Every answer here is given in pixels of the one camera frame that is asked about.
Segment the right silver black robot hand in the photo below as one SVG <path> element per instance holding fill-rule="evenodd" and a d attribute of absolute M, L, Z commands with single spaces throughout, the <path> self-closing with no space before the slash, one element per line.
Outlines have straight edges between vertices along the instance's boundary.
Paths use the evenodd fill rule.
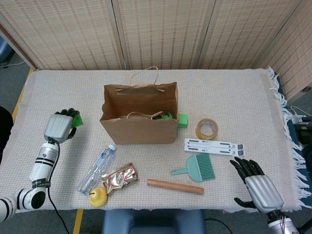
<path fill-rule="evenodd" d="M 234 201 L 239 206 L 257 209 L 264 214 L 281 212 L 284 201 L 272 180 L 256 161 L 235 157 L 230 160 L 230 163 L 237 170 L 252 199 L 251 201 L 242 201 L 235 197 Z"/>

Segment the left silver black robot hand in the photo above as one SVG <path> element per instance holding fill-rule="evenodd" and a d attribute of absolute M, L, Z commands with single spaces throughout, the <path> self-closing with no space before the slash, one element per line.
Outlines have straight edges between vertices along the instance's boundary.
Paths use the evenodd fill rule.
<path fill-rule="evenodd" d="M 59 144 L 68 139 L 72 139 L 77 131 L 74 126 L 74 120 L 80 115 L 78 110 L 74 108 L 63 109 L 55 112 L 49 118 L 44 132 L 44 138 L 47 141 L 57 141 Z"/>

